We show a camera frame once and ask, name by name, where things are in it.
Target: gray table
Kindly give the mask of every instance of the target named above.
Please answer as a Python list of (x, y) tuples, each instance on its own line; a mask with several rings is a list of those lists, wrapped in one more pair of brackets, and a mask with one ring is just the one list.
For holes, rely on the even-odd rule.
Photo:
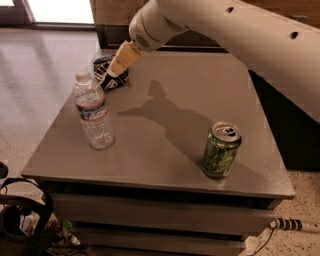
[[(247, 69), (233, 56), (144, 54), (107, 99), (108, 150), (88, 146), (70, 97), (22, 173), (48, 187), (58, 217), (77, 223), (84, 242), (238, 255), (294, 197)], [(243, 142), (229, 176), (213, 180), (200, 161), (221, 120), (237, 125)]]

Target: green soda can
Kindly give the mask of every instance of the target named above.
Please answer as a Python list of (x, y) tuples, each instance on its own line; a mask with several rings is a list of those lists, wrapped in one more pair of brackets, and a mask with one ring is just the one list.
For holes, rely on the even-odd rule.
[(236, 126), (226, 122), (215, 123), (208, 134), (201, 163), (203, 172), (214, 179), (226, 177), (240, 144), (241, 136)]

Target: plastic water bottle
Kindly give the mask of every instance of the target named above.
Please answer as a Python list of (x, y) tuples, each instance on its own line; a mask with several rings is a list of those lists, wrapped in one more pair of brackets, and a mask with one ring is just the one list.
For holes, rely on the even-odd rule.
[(95, 149), (105, 149), (113, 142), (113, 131), (104, 91), (86, 70), (77, 72), (76, 80), (73, 99), (89, 144)]

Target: table top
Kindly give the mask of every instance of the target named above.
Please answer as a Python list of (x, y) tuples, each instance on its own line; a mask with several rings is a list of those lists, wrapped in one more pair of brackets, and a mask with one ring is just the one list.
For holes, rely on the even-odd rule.
[[(293, 198), (295, 193), (247, 68), (230, 54), (144, 53), (107, 93), (115, 142), (89, 147), (71, 96), (22, 172), (27, 178)], [(200, 162), (210, 127), (235, 124), (242, 144), (224, 179)]]

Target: floor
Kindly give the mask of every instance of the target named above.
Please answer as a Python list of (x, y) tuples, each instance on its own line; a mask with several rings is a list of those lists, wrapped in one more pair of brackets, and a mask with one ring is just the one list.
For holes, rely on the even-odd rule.
[[(99, 50), (95, 32), (0, 29), (0, 161), (10, 177), (21, 171), (69, 97), (74, 73), (91, 67)], [(282, 202), (275, 216), (320, 223), (320, 172), (288, 170), (296, 190), (293, 200)], [(15, 194), (37, 197), (25, 185)], [(266, 229), (249, 237), (253, 254), (268, 239)], [(276, 230), (259, 256), (318, 256), (320, 234)]]

